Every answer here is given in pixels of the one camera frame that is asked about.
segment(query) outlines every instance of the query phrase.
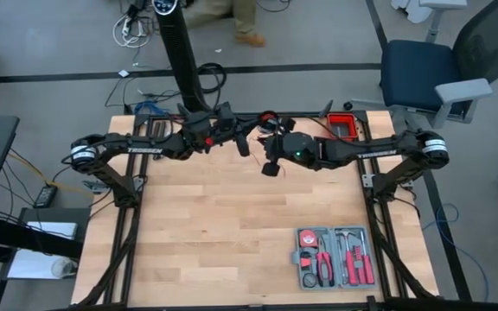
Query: red pliers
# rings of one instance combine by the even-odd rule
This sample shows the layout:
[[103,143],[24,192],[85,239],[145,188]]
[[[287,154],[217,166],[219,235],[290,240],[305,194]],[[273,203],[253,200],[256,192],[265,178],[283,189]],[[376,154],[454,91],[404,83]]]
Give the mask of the red pliers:
[[[323,275],[324,271],[322,269],[323,265],[326,265],[326,271],[328,271],[328,275],[325,277]],[[333,287],[334,283],[334,269],[332,267],[332,261],[329,253],[326,251],[326,247],[324,245],[324,239],[320,237],[318,239],[318,253],[316,254],[316,271],[318,272],[318,284],[321,287],[324,287],[323,280],[329,280],[329,286]]]

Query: white cable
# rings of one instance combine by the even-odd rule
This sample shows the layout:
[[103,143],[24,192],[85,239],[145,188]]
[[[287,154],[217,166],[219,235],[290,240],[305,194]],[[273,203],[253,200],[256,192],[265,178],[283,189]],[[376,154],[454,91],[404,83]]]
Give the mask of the white cable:
[[[123,42],[121,43],[121,42],[118,41],[118,39],[117,39],[117,27],[122,22],[126,23],[127,22],[126,21],[127,17],[128,16],[126,14],[124,14],[114,24],[114,26],[112,27],[112,39],[114,39],[114,41],[120,47],[123,47],[123,48],[140,48],[140,47],[144,46],[145,44],[149,43],[150,36],[144,32],[144,27],[143,27],[143,25],[142,25],[142,23],[140,21],[137,21],[137,36],[134,36],[134,37],[128,39],[127,38],[128,35],[122,34],[122,40],[123,40]],[[138,41],[141,41],[142,40],[141,38],[145,38],[145,40],[142,43],[138,43],[137,45],[134,45]]]

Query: khaki pants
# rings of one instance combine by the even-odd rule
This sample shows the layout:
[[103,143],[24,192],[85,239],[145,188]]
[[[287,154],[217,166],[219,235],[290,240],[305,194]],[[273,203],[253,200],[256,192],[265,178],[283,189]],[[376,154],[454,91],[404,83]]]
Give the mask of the khaki pants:
[[236,31],[250,34],[255,28],[257,0],[197,0],[184,12],[188,29],[219,19],[233,9]]

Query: shoe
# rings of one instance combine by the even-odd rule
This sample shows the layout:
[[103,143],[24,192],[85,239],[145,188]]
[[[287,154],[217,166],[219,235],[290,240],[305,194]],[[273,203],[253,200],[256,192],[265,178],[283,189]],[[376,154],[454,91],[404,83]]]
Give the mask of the shoe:
[[236,40],[240,43],[249,44],[255,48],[262,48],[266,45],[266,39],[262,35],[257,34],[237,34]]

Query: wooden table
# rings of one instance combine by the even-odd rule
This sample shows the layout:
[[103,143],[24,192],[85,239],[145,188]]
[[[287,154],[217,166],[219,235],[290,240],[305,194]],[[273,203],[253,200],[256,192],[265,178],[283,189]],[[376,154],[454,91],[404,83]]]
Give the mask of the wooden table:
[[[393,134],[388,112],[367,114],[373,138]],[[114,117],[110,131],[131,132],[133,119]],[[298,119],[295,130],[324,135],[324,129],[308,119]],[[251,140],[257,135],[255,130],[249,140],[254,156],[246,158],[239,156],[234,143],[227,143],[213,148],[209,155],[194,154],[185,162],[150,160],[129,307],[364,302],[368,295],[382,301],[379,286],[301,290],[297,268],[290,261],[295,228],[367,227],[356,163],[314,172],[281,161],[279,176],[267,177],[260,173],[265,163],[263,148]],[[380,168],[387,171],[400,161],[400,156],[381,158]],[[126,162],[127,155],[121,155],[111,164],[123,173]],[[404,190],[398,190],[396,196],[412,201]],[[94,206],[93,211],[109,201]],[[389,206],[401,259],[425,288],[436,294],[416,212],[399,201]],[[73,302],[84,298],[105,270],[117,215],[118,209],[109,206],[91,220]],[[387,270],[396,295],[390,263]],[[118,272],[115,287],[117,299],[122,272]]]

